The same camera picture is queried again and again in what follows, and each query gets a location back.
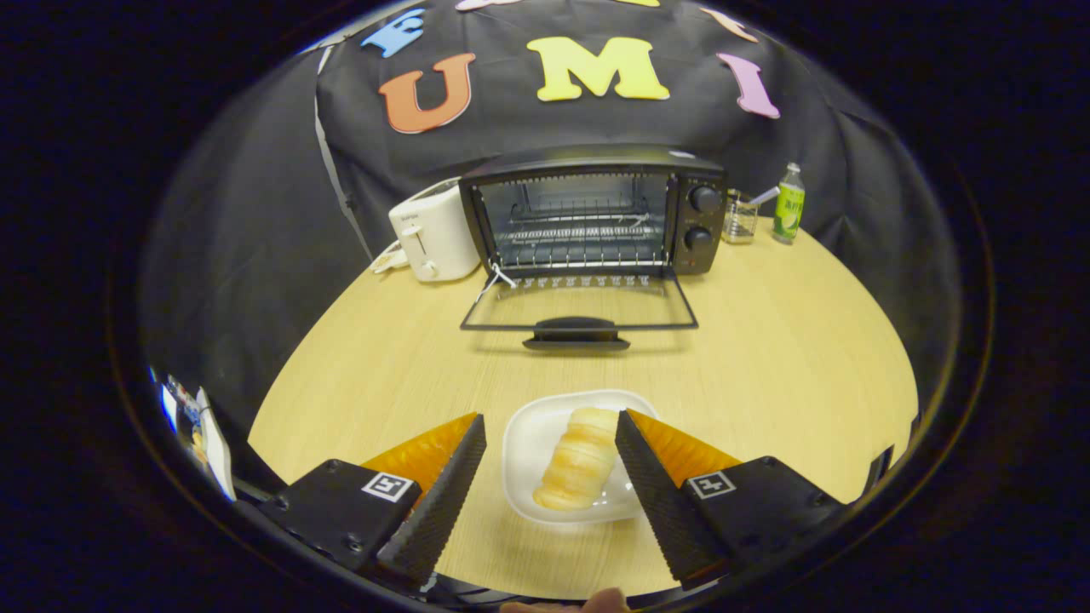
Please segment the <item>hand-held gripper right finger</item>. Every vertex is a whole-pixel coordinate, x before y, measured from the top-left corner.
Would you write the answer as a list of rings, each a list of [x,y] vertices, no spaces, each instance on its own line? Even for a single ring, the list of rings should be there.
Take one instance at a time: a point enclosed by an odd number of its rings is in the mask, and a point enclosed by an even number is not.
[[[647,414],[618,416],[615,444],[670,574],[685,589],[810,546],[845,505],[773,456],[739,461]]]

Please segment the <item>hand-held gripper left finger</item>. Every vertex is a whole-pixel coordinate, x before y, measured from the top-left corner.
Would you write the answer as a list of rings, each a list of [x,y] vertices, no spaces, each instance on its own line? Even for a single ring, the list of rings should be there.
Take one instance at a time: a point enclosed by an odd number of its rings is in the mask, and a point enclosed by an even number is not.
[[[258,510],[344,570],[421,588],[450,539],[486,446],[483,416],[459,416],[370,461],[319,462]]]

